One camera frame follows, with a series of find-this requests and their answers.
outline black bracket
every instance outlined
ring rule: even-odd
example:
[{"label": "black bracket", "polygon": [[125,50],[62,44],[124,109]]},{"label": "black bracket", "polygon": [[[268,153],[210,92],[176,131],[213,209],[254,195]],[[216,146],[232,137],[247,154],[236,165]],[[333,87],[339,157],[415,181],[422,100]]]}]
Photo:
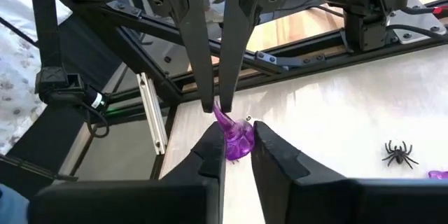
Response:
[{"label": "black bracket", "polygon": [[143,11],[139,8],[132,7],[128,4],[120,3],[119,1],[112,1],[107,3],[107,6],[119,13],[123,13],[130,17],[139,18]]},{"label": "black bracket", "polygon": [[309,55],[306,57],[275,57],[266,52],[256,52],[255,58],[260,61],[269,62],[278,67],[281,67],[285,72],[289,69],[298,67],[308,67],[313,64],[324,63],[326,57],[324,54]]}]

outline purple object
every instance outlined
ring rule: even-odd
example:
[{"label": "purple object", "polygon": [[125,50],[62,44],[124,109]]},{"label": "purple object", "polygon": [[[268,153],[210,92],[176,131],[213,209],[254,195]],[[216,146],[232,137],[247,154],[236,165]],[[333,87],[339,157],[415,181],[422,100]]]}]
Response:
[{"label": "purple object", "polygon": [[221,111],[218,102],[213,105],[213,113],[224,133],[227,149],[225,157],[228,160],[238,160],[249,154],[255,144],[253,127],[245,120],[235,122]]},{"label": "purple object", "polygon": [[448,179],[448,171],[430,171],[428,175],[430,179]]}]

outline white fabric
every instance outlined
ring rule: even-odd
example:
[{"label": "white fabric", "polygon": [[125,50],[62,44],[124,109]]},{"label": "white fabric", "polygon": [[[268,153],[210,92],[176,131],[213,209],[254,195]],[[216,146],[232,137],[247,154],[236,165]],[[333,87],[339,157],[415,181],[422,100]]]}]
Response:
[{"label": "white fabric", "polygon": [[[0,17],[37,41],[32,0],[0,0],[0,3]],[[56,0],[56,12],[59,24],[71,14],[71,10],[59,0]]]},{"label": "white fabric", "polygon": [[[57,1],[58,23],[71,11]],[[0,17],[37,41],[32,0],[0,0]],[[0,24],[0,154],[7,152],[42,114],[34,94],[41,68],[39,50]]]},{"label": "white fabric", "polygon": [[34,94],[39,50],[0,24],[0,154],[33,125],[46,105]]}]

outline blue object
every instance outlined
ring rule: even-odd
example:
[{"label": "blue object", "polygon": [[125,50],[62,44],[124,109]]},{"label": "blue object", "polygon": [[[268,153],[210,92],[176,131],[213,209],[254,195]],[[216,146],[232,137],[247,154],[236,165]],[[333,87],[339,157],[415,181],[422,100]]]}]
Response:
[{"label": "blue object", "polygon": [[0,184],[0,223],[27,224],[28,199]]}]

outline spider leg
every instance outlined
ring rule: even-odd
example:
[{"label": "spider leg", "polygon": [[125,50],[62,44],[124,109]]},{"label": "spider leg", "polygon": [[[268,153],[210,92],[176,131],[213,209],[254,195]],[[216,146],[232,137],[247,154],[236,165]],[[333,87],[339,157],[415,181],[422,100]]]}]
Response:
[{"label": "spider leg", "polygon": [[392,154],[390,154],[388,157],[383,158],[381,161],[385,161],[385,160],[387,160],[387,159],[389,159],[389,158],[392,158],[394,155],[395,155],[395,153],[392,153]]},{"label": "spider leg", "polygon": [[406,155],[409,155],[409,154],[411,154],[411,151],[412,151],[412,144],[411,144],[411,146],[409,147],[409,152],[408,152],[408,153],[406,153]]},{"label": "spider leg", "polygon": [[389,162],[387,163],[387,167],[389,167],[389,165],[391,165],[394,157],[395,157],[395,155],[389,160]]},{"label": "spider leg", "polygon": [[413,161],[412,158],[410,158],[410,157],[408,157],[408,156],[405,156],[405,160],[406,160],[406,159],[408,159],[409,161],[411,161],[411,162],[413,162],[413,163],[415,163],[415,164],[420,165],[418,162]]},{"label": "spider leg", "polygon": [[407,152],[406,143],[403,141],[403,146],[405,147],[405,153]]},{"label": "spider leg", "polygon": [[384,143],[384,147],[386,148],[387,154],[391,154],[393,152],[387,148],[387,143]]},{"label": "spider leg", "polygon": [[392,152],[391,143],[392,143],[392,140],[389,140],[389,150]]},{"label": "spider leg", "polygon": [[406,156],[403,159],[406,161],[406,163],[409,165],[409,167],[411,167],[411,169],[414,169],[414,168],[412,168],[412,165],[409,163],[409,161],[407,161]]}]

